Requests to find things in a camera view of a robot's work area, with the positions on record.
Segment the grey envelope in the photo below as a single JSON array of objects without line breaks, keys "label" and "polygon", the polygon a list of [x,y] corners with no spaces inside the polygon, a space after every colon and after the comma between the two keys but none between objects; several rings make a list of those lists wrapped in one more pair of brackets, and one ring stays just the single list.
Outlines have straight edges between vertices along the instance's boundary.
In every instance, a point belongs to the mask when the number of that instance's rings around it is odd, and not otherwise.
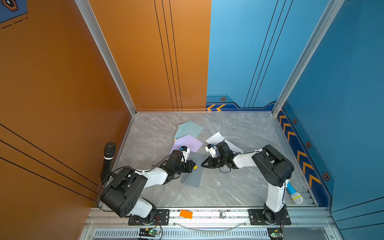
[{"label": "grey envelope", "polygon": [[181,177],[181,184],[193,188],[199,188],[202,175],[203,175],[203,167],[201,167],[201,164],[207,159],[206,154],[200,154],[200,153],[190,153],[189,160],[192,160],[194,163],[196,163],[197,169],[193,170],[191,173],[186,174],[184,173]]}]

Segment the blue floral letter paper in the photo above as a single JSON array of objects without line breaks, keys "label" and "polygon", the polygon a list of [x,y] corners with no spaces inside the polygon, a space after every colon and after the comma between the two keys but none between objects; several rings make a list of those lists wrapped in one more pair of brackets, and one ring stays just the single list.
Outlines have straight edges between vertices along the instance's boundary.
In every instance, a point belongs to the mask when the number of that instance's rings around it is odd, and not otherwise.
[{"label": "blue floral letter paper", "polygon": [[223,142],[228,145],[228,147],[230,148],[231,151],[233,151],[235,153],[244,153],[244,151],[242,149],[240,149],[239,147],[235,146],[230,141],[228,141],[226,139],[223,139]]}]

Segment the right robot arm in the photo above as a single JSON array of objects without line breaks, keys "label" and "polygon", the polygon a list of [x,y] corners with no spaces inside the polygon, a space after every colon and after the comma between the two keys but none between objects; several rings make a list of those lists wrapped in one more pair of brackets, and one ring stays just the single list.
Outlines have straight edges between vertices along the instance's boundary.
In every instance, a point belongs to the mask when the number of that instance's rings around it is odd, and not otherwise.
[{"label": "right robot arm", "polygon": [[262,219],[269,225],[282,223],[286,212],[285,191],[295,170],[283,154],[271,145],[253,152],[235,153],[226,142],[208,144],[205,150],[210,156],[201,164],[203,168],[228,167],[237,170],[257,167],[268,182]]}]

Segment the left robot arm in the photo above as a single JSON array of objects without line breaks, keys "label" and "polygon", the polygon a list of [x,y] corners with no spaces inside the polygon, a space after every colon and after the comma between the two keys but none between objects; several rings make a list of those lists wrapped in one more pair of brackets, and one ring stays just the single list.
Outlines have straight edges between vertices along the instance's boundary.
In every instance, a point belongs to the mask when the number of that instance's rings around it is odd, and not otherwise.
[{"label": "left robot arm", "polygon": [[182,174],[190,174],[197,169],[192,160],[187,159],[187,152],[174,150],[157,165],[149,170],[136,170],[129,166],[106,175],[107,184],[99,200],[121,218],[136,216],[146,224],[156,219],[157,207],[141,198],[144,189],[165,185]]}]

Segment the purple envelope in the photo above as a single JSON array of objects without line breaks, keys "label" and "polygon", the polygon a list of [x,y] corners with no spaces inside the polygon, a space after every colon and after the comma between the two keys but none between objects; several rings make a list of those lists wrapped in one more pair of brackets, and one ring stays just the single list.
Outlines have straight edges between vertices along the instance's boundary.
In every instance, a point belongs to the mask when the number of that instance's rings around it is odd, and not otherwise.
[{"label": "purple envelope", "polygon": [[196,138],[194,138],[191,135],[187,135],[187,136],[181,137],[175,141],[170,153],[173,150],[178,150],[182,146],[185,146],[185,147],[189,148],[191,152],[196,153],[201,148],[202,145],[203,145],[202,142],[200,142],[199,140],[197,140]]}]

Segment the teal envelope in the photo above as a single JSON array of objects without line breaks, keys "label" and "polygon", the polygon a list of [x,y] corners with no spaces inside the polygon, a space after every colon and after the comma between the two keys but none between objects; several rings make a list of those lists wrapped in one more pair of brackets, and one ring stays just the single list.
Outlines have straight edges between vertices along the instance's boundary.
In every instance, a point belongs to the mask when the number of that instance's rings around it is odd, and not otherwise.
[{"label": "teal envelope", "polygon": [[174,139],[177,140],[187,135],[191,135],[192,137],[197,138],[203,129],[204,127],[194,123],[193,121],[188,121],[179,125]]}]

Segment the plain white paper sheet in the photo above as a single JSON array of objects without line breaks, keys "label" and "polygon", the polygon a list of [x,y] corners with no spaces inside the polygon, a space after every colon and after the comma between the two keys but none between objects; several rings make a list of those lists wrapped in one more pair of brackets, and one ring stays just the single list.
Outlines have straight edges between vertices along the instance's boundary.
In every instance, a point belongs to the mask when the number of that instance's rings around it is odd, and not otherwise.
[{"label": "plain white paper sheet", "polygon": [[215,133],[214,135],[212,135],[210,138],[208,138],[208,139],[206,140],[206,142],[207,142],[208,144],[216,145],[216,144],[218,144],[218,143],[220,143],[220,142],[223,142],[223,141],[225,141],[225,140],[226,140],[225,137],[223,137],[223,136],[221,135],[220,132],[217,132],[217,133]]}]

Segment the orange lego brick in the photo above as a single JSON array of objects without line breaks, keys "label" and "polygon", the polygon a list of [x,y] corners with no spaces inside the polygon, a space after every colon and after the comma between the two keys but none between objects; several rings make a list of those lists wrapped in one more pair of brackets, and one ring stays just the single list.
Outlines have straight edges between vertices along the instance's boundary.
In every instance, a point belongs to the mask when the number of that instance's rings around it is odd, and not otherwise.
[{"label": "orange lego brick", "polygon": [[193,218],[193,212],[182,209],[180,210],[180,217],[191,220]]}]

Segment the left green circuit board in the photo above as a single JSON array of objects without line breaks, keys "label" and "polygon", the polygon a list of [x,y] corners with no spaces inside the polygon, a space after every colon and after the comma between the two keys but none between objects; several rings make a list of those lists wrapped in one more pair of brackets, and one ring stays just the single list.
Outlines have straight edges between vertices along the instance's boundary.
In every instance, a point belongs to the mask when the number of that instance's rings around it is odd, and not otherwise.
[{"label": "left green circuit board", "polygon": [[158,235],[158,230],[156,228],[141,228],[139,230],[139,238],[155,238]]}]

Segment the green circuit board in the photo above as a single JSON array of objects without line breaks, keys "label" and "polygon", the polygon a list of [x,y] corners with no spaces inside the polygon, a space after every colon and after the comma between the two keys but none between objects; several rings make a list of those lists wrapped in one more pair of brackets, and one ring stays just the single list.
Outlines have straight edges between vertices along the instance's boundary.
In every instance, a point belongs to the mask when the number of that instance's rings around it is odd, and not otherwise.
[{"label": "green circuit board", "polygon": [[155,238],[158,235],[158,230],[156,228],[141,228],[139,230],[139,238]]},{"label": "green circuit board", "polygon": [[282,230],[277,228],[267,228],[267,231],[271,240],[283,240],[284,234]]}]

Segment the black microphone on stand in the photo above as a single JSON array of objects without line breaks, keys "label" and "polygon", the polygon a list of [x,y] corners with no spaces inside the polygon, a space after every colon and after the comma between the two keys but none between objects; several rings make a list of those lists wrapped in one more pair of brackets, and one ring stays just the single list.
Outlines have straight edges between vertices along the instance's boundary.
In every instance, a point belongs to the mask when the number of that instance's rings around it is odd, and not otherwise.
[{"label": "black microphone on stand", "polygon": [[113,142],[106,143],[104,147],[103,167],[100,174],[101,186],[105,184],[105,181],[107,180],[107,177],[111,172],[115,154],[116,154],[116,144]]}]

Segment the right green circuit board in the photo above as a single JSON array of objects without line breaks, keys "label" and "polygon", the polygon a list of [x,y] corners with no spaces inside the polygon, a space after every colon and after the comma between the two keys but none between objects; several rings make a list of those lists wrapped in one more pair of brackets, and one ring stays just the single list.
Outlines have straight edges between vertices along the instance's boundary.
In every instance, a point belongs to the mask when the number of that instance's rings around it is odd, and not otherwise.
[{"label": "right green circuit board", "polygon": [[284,234],[282,230],[277,228],[267,228],[267,231],[271,240],[283,240]]}]

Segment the silver knob on rail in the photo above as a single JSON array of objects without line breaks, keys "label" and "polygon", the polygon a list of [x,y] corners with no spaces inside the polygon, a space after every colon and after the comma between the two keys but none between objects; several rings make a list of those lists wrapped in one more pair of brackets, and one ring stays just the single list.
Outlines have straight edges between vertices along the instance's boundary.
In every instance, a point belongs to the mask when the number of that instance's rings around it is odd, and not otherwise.
[{"label": "silver knob on rail", "polygon": [[220,212],[220,219],[225,219],[227,216],[226,212]]}]

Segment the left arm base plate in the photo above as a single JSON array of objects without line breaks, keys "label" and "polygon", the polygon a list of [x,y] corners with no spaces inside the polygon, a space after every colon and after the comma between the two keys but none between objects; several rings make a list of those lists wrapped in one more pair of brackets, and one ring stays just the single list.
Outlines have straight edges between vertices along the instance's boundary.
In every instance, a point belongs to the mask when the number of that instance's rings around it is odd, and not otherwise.
[{"label": "left arm base plate", "polygon": [[156,209],[152,210],[149,215],[145,218],[142,218],[137,215],[131,215],[129,218],[129,226],[154,226],[160,224],[162,226],[167,226],[170,219],[170,210],[169,209]]}]

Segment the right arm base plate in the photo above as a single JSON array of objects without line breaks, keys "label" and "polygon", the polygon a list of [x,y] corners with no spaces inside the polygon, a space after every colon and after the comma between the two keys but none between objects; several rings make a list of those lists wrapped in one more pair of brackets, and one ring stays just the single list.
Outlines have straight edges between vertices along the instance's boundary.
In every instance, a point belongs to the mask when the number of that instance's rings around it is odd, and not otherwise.
[{"label": "right arm base plate", "polygon": [[292,224],[288,211],[285,208],[281,209],[277,213],[274,213],[271,210],[249,209],[248,214],[252,226],[280,224],[284,226],[290,226]]}]

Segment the aluminium front rail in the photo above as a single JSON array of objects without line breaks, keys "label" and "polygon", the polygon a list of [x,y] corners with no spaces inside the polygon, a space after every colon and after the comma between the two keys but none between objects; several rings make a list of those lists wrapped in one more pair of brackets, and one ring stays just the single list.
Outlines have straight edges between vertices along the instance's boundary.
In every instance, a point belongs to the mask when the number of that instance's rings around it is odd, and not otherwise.
[{"label": "aluminium front rail", "polygon": [[[170,219],[169,224],[163,227],[187,227],[187,228],[233,228],[239,227],[261,227],[260,225],[252,226],[248,210],[252,208],[184,208],[193,212],[193,218],[185,219],[180,217],[182,208],[169,208]],[[315,207],[288,207],[288,214],[292,224],[287,227],[299,228],[332,228],[336,226],[331,214],[326,208]],[[220,212],[226,212],[225,219],[220,219]],[[85,228],[127,228],[138,227],[129,226],[129,218],[120,218],[112,212],[103,212],[100,209],[92,209],[88,219],[84,225]],[[266,225],[263,227],[279,227],[280,225]]]}]

